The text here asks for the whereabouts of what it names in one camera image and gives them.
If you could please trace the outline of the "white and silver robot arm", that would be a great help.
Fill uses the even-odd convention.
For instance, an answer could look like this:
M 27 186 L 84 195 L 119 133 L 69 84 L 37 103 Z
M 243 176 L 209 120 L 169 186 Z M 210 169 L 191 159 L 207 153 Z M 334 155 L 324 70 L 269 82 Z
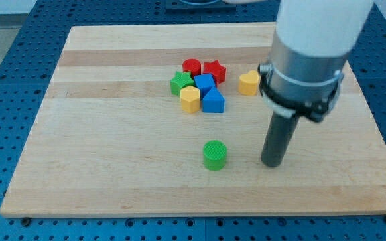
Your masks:
M 334 108 L 342 69 L 371 0 L 281 1 L 271 52 L 259 66 L 265 102 L 285 118 L 320 122 Z

